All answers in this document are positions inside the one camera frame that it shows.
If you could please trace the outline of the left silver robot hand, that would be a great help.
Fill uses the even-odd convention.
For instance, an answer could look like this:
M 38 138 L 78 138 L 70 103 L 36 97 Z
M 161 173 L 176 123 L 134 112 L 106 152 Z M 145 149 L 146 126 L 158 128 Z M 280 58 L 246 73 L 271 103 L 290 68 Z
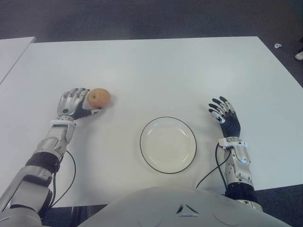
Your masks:
M 83 107 L 89 91 L 87 88 L 74 88 L 65 92 L 57 107 L 58 119 L 75 121 L 98 113 L 102 109 L 101 107 L 93 107 L 92 109 L 84 109 Z

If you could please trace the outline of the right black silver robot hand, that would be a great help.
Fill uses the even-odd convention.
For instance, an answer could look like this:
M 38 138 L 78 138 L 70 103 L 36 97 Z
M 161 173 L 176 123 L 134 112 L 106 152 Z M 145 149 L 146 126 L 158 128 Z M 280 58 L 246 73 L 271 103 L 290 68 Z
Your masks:
M 213 98 L 212 102 L 209 104 L 209 112 L 219 122 L 223 136 L 239 137 L 241 125 L 232 104 L 223 96 Z

